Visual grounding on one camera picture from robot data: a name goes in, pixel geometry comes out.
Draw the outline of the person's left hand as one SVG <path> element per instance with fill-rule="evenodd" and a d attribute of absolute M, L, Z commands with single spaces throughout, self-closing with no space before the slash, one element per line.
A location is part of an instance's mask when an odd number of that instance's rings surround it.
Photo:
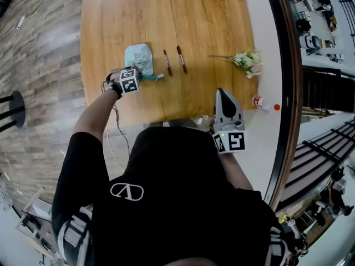
<path fill-rule="evenodd" d="M 117 100 L 122 97 L 123 90 L 121 88 L 119 79 L 121 76 L 121 70 L 111 71 L 103 82 L 104 91 L 113 90 L 117 94 Z"/>

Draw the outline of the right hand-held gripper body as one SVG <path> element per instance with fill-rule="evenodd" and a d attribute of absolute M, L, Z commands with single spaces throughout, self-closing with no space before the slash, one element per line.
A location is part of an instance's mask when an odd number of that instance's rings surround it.
<path fill-rule="evenodd" d="M 217 117 L 214 115 L 212 139 L 219 154 L 234 154 L 246 150 L 244 120 L 241 114 L 234 117 Z"/>

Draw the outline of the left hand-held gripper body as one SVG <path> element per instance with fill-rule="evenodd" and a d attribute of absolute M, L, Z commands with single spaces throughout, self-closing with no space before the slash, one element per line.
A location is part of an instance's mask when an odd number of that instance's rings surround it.
<path fill-rule="evenodd" d="M 112 71 L 112 82 L 123 94 L 134 93 L 140 89 L 141 71 L 137 66 L 130 66 Z"/>

